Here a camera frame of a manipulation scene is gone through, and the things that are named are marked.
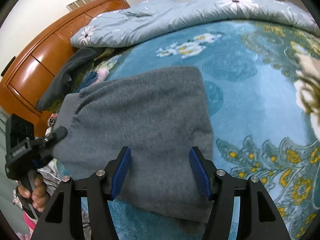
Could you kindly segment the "person's left hand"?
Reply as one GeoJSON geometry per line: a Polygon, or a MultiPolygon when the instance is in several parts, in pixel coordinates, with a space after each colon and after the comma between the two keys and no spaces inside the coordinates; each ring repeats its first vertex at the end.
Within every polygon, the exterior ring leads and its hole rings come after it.
{"type": "Polygon", "coordinates": [[[40,173],[37,173],[34,183],[35,190],[33,190],[32,193],[23,185],[18,185],[17,190],[23,198],[31,199],[33,208],[42,213],[48,203],[50,195],[47,192],[47,185],[43,181],[43,176],[40,173]]]}

